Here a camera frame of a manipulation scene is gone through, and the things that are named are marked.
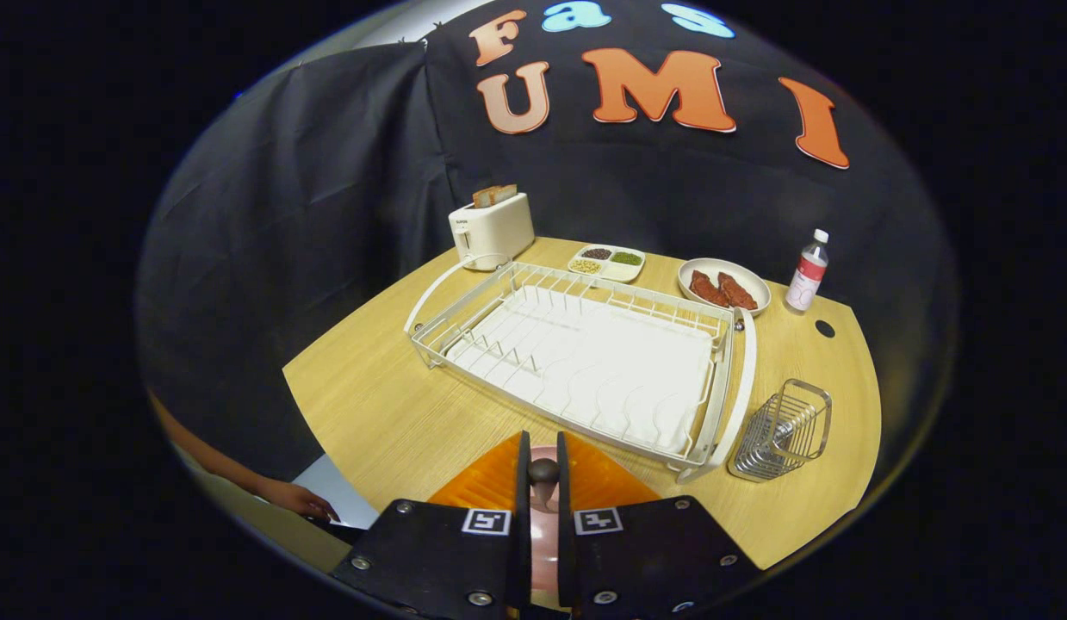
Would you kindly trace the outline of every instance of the metal basket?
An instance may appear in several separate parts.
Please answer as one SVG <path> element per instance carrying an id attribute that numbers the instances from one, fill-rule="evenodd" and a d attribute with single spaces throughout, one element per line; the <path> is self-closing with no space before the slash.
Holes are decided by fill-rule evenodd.
<path id="1" fill-rule="evenodd" d="M 729 472 L 754 482 L 789 474 L 824 454 L 831 424 L 828 392 L 796 378 L 786 380 L 751 416 Z"/>

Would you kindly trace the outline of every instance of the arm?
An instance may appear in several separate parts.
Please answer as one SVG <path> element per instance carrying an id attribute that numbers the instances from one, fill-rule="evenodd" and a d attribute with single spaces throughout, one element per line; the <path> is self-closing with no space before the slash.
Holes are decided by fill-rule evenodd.
<path id="1" fill-rule="evenodd" d="M 298 514 L 323 521 L 329 521 L 328 514 L 330 514 L 333 519 L 341 521 L 333 507 L 330 506 L 330 503 L 325 502 L 322 497 L 318 497 L 315 493 L 298 484 L 282 482 L 280 479 L 266 478 L 266 476 L 251 471 L 251 468 L 243 466 L 242 463 L 236 462 L 235 459 L 209 446 L 206 441 L 201 440 L 197 435 L 192 435 L 190 429 L 181 426 L 153 392 L 147 390 L 146 394 L 150 397 L 150 404 L 154 411 L 159 415 L 159 419 L 162 420 L 162 427 L 166 431 L 166 435 L 170 435 L 170 439 L 174 440 L 174 443 L 191 455 L 195 459 L 195 462 L 200 463 L 200 466 L 203 468 L 206 468 L 209 474 L 223 476 L 223 478 L 229 479 L 230 482 L 238 484 L 248 493 L 265 498 L 266 502 L 275 506 L 296 511 Z"/>

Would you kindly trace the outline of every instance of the seeds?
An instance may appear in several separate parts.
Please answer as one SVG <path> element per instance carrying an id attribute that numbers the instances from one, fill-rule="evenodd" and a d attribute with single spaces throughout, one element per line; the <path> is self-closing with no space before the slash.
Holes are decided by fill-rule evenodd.
<path id="1" fill-rule="evenodd" d="M 601 265 L 593 260 L 573 260 L 571 267 L 580 274 L 596 274 L 601 271 Z"/>
<path id="2" fill-rule="evenodd" d="M 586 258 L 596 258 L 599 260 L 605 260 L 609 258 L 609 255 L 614 254 L 611 251 L 605 250 L 605 248 L 593 248 L 593 250 L 588 250 L 583 253 Z"/>
<path id="3" fill-rule="evenodd" d="M 610 260 L 612 263 L 621 263 L 624 265 L 639 265 L 643 263 L 639 256 L 636 254 L 628 254 L 628 252 L 617 252 Z"/>

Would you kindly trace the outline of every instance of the wire basket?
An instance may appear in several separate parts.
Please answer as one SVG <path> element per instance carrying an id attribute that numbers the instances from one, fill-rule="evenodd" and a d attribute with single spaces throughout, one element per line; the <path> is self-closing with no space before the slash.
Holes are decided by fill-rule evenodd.
<path id="1" fill-rule="evenodd" d="M 586 435 L 663 460 L 679 482 L 721 466 L 754 378 L 750 314 L 522 263 L 404 329 L 427 366 L 448 366 Z M 742 381 L 729 415 L 734 333 Z M 721 419 L 726 431 L 718 435 Z"/>
<path id="2" fill-rule="evenodd" d="M 831 424 L 828 392 L 786 380 L 751 416 L 729 472 L 754 482 L 789 474 L 824 454 Z"/>

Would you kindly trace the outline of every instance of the dish rack handle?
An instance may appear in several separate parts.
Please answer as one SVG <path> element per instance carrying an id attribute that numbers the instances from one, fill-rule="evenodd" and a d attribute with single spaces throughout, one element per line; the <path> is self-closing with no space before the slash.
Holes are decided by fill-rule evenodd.
<path id="1" fill-rule="evenodd" d="M 698 476 L 706 474 L 706 472 L 713 471 L 721 463 L 726 462 L 729 458 L 729 452 L 733 448 L 733 444 L 736 443 L 736 435 L 740 427 L 744 426 L 744 416 L 747 413 L 747 401 L 751 397 L 751 386 L 754 384 L 754 362 L 757 362 L 757 337 L 754 337 L 754 321 L 751 319 L 751 314 L 743 309 L 743 307 L 733 308 L 734 320 L 744 322 L 744 371 L 740 373 L 740 384 L 738 384 L 738 390 L 736 391 L 736 401 L 733 403 L 733 409 L 731 409 L 729 415 L 729 424 L 726 425 L 726 432 L 722 433 L 721 439 L 717 441 L 716 446 L 713 448 L 713 454 L 710 455 L 708 460 L 705 461 L 701 466 L 696 468 L 684 468 L 679 472 L 676 482 L 683 484 L 690 481 L 691 479 L 698 478 Z"/>
<path id="2" fill-rule="evenodd" d="M 424 292 L 421 297 L 418 298 L 418 303 L 415 303 L 414 309 L 411 309 L 411 315 L 410 317 L 407 318 L 407 324 L 403 325 L 403 331 L 408 333 L 408 335 L 414 335 L 414 331 L 411 329 L 411 324 L 414 323 L 414 318 L 418 316 L 418 311 L 421 311 L 421 306 L 424 305 L 424 303 L 427 303 L 427 299 L 430 299 L 430 295 L 434 293 L 434 290 L 437 289 L 441 283 L 445 282 L 445 280 L 449 277 L 449 275 L 455 274 L 456 270 L 459 270 L 459 268 L 462 268 L 463 266 L 469 263 L 489 256 L 503 256 L 507 258 L 507 261 L 503 263 L 501 265 L 498 265 L 498 267 L 503 267 L 503 265 L 509 264 L 510 261 L 513 260 L 513 258 L 509 254 L 503 254 L 501 252 L 490 252 L 489 254 L 466 256 L 465 259 L 463 259 L 462 261 L 459 261 L 458 264 L 449 267 L 448 270 L 446 270 L 443 274 L 439 275 L 439 277 L 434 280 L 434 283 L 432 283 L 430 287 L 427 288 L 426 292 Z"/>

